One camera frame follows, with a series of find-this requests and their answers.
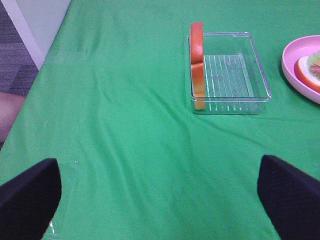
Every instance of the transparent tray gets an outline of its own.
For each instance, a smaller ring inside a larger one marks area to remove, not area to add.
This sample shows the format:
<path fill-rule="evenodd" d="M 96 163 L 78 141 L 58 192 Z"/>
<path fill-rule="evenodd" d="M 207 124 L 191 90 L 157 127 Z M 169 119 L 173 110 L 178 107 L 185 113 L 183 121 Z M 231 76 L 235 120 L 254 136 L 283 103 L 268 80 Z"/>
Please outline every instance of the transparent tray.
<path fill-rule="evenodd" d="M 190 54 L 190 36 L 188 42 Z M 251 34 L 204 33 L 203 50 L 205 96 L 194 96 L 190 74 L 192 111 L 195 114 L 260 113 L 272 96 Z M 205 109 L 196 109 L 196 102 L 205 102 Z"/>

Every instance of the person's leg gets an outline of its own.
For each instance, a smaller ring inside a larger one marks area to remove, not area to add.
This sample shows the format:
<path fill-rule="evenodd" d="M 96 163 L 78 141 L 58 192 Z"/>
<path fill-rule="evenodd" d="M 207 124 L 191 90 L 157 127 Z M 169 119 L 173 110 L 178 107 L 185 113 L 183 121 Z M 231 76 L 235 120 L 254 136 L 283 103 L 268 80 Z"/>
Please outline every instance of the person's leg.
<path fill-rule="evenodd" d="M 23 96 L 0 92 L 0 142 L 7 139 L 24 102 Z"/>

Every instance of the pink bowl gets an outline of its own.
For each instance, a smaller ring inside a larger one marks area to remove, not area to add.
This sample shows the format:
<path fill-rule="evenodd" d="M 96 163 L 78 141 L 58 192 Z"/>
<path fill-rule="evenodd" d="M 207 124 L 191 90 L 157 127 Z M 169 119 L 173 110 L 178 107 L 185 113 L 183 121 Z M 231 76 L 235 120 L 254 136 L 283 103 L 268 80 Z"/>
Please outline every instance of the pink bowl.
<path fill-rule="evenodd" d="M 320 51 L 320 35 L 298 38 L 284 48 L 281 66 L 286 79 L 299 93 L 320 104 L 320 93 L 299 81 L 294 71 L 294 65 L 300 57 L 309 56 L 318 51 Z"/>

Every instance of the table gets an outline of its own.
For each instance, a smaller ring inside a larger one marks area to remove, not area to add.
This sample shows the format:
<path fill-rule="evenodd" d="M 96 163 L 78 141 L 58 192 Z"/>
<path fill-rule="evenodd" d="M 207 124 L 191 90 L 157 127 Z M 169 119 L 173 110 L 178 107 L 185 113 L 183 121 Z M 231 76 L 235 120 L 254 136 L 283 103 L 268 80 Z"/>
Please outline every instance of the table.
<path fill-rule="evenodd" d="M 0 152 L 0 183 L 57 158 L 44 239 L 279 239 L 257 195 L 276 155 L 320 179 L 320 108 L 281 55 L 320 2 L 73 0 Z M 250 32 L 272 92 L 259 115 L 191 111 L 187 35 Z"/>

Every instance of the food on plate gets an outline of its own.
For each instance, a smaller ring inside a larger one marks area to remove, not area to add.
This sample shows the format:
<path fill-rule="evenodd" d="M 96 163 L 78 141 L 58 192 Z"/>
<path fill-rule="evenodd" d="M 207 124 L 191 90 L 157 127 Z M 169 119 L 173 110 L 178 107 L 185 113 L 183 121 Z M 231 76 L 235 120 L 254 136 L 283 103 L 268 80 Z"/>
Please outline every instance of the food on plate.
<path fill-rule="evenodd" d="M 320 93 L 320 51 L 300 57 L 294 64 L 294 73 L 303 84 Z"/>
<path fill-rule="evenodd" d="M 191 24 L 190 28 L 190 63 L 193 94 L 195 97 L 205 97 L 205 68 L 204 68 L 204 25 L 202 22 Z M 204 101 L 195 101 L 196 110 L 206 108 Z"/>

